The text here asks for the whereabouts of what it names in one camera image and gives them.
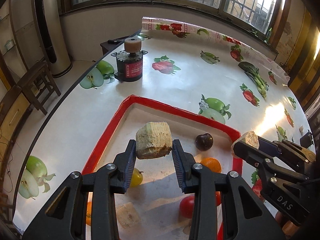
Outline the person's right hand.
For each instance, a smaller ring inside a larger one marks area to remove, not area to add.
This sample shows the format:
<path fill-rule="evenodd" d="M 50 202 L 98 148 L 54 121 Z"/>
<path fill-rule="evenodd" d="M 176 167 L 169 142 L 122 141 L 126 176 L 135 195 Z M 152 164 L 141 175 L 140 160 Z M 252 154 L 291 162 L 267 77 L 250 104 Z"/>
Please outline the person's right hand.
<path fill-rule="evenodd" d="M 286 236 L 286 239 L 290 239 L 294 234 L 299 230 L 299 227 L 289 221 L 280 211 L 276 213 L 275 220 L 282 228 L 283 233 Z"/>

